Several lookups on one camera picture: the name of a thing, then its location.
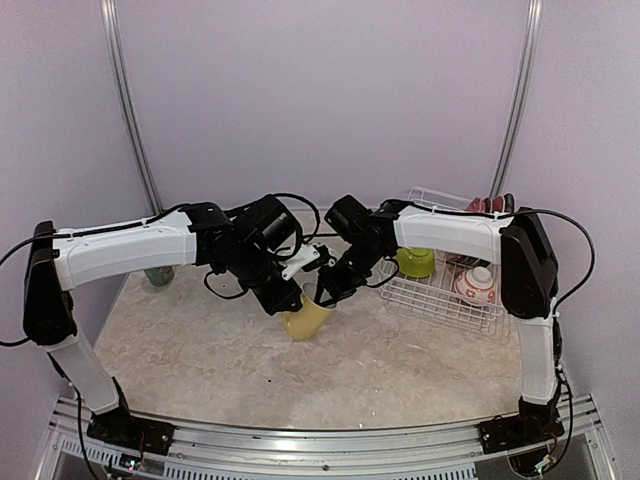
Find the teal floral mug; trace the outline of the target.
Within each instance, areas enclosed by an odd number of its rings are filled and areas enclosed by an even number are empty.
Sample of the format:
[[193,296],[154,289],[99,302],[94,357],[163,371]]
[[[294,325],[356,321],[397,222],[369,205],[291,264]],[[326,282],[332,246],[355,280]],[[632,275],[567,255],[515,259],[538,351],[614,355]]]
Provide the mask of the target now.
[[171,266],[155,267],[144,270],[149,283],[156,288],[162,288],[172,283],[175,273]]

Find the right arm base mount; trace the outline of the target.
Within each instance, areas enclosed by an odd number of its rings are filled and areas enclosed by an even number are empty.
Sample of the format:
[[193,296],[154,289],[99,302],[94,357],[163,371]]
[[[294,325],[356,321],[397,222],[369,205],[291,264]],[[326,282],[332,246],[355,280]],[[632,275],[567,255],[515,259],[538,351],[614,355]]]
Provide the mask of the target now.
[[518,407],[515,415],[497,416],[477,425],[484,454],[533,445],[565,433],[556,400],[539,405],[520,399]]

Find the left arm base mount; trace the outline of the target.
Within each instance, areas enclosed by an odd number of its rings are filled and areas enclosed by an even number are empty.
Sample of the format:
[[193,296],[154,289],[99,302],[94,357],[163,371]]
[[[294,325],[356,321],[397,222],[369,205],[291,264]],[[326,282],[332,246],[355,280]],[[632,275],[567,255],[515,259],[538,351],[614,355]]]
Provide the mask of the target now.
[[175,427],[167,422],[134,415],[124,399],[106,413],[91,416],[88,437],[142,454],[167,456]]

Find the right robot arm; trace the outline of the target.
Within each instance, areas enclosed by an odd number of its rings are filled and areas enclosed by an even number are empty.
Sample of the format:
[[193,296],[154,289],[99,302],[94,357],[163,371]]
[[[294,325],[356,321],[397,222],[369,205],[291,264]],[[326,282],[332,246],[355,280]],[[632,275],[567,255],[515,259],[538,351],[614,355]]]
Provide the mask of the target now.
[[500,268],[500,299],[517,326],[524,402],[534,404],[513,419],[511,433],[523,444],[535,442],[551,424],[548,404],[559,386],[561,342],[558,309],[559,262],[540,220],[543,209],[481,213],[427,208],[388,199],[371,210],[351,195],[325,215],[348,243],[332,266],[318,271],[316,294],[337,303],[366,286],[373,267],[406,248],[424,248],[484,260]]

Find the white red patterned bowl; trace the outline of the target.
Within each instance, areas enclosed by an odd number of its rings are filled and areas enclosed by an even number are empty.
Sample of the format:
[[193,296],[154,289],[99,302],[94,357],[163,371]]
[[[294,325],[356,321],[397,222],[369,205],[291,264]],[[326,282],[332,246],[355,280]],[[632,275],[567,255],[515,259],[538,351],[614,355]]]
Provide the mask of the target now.
[[472,306],[493,304],[496,299],[496,285],[490,270],[474,267],[462,271],[454,281],[454,291],[462,301]]

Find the pale yellow mug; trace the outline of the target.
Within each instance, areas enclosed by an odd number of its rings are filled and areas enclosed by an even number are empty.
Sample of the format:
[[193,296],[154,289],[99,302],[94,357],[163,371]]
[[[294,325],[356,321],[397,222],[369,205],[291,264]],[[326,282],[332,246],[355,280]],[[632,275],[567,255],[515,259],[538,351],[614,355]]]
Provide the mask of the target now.
[[318,302],[315,301],[317,284],[306,282],[302,285],[302,308],[297,312],[282,314],[284,330],[293,340],[307,340],[314,336],[330,318],[336,302],[324,290]]

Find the green bowl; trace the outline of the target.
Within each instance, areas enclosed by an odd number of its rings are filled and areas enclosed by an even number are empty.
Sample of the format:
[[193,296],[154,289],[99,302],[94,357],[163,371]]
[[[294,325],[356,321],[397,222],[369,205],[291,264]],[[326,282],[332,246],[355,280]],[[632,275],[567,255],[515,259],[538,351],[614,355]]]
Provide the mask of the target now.
[[423,279],[435,272],[435,253],[430,249],[399,249],[396,261],[399,272],[410,278]]

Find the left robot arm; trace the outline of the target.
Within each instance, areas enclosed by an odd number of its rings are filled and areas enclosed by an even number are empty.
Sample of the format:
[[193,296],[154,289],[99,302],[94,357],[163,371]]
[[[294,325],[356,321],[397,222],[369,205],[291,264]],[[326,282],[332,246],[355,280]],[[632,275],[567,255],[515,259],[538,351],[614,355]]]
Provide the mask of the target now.
[[37,226],[28,247],[23,330],[45,348],[77,389],[102,430],[121,445],[140,434],[123,394],[76,324],[71,291],[90,282],[167,266],[207,266],[232,274],[269,314],[301,308],[294,279],[318,256],[302,228],[274,195],[225,211],[214,203],[178,205],[155,217],[85,229]]

